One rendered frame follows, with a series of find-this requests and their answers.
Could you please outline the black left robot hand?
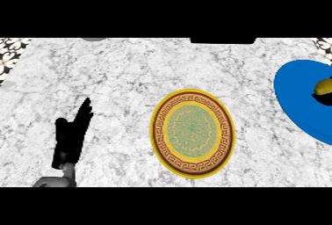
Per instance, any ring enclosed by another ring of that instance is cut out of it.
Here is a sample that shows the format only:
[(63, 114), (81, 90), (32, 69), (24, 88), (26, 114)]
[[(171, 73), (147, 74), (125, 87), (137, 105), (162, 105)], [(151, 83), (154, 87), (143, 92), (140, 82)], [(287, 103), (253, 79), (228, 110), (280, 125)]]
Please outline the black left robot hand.
[(91, 122), (91, 100), (85, 98), (72, 122), (57, 118), (55, 125), (55, 148), (53, 153), (51, 168), (61, 169), (66, 163), (79, 161), (84, 136)]

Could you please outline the yellow rimmed patterned plate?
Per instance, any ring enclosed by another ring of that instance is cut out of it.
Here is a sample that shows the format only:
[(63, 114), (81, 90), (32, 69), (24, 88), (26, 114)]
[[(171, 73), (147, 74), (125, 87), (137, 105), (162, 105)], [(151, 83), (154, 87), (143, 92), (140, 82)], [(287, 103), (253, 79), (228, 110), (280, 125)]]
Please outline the yellow rimmed patterned plate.
[(150, 119), (150, 142), (162, 165), (184, 178), (215, 174), (230, 160), (235, 132), (219, 100), (182, 89), (160, 100)]

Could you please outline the blue plate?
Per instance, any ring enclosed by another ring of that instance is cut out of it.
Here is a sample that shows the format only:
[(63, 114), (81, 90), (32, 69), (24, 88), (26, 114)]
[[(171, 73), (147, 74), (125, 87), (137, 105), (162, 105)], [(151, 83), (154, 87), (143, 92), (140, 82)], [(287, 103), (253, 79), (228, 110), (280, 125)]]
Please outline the blue plate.
[(332, 105), (312, 97), (315, 84), (332, 77), (332, 67), (311, 60), (287, 62), (274, 75), (274, 95), (289, 119), (321, 142), (332, 145)]

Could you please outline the yellow lemon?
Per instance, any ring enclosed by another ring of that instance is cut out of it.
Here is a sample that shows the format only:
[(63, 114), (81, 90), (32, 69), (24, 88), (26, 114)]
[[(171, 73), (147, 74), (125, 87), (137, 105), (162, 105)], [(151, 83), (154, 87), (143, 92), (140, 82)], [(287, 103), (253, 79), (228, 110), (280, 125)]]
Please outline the yellow lemon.
[(323, 79), (317, 82), (314, 87), (314, 94), (323, 96), (332, 92), (332, 79)]

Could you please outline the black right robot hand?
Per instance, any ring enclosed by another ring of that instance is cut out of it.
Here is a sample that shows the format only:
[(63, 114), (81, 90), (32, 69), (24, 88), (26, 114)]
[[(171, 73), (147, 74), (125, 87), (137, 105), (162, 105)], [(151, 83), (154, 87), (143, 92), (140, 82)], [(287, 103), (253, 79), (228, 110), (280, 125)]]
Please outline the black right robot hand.
[(321, 105), (332, 106), (332, 92), (324, 95), (315, 95), (312, 93), (311, 96)]

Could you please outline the black appliance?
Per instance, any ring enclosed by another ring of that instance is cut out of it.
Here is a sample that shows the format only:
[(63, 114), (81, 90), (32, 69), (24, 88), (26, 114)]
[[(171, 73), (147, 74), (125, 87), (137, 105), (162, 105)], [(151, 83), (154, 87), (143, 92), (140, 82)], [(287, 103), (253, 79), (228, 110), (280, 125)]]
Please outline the black appliance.
[(252, 44), (256, 38), (190, 38), (196, 44)]

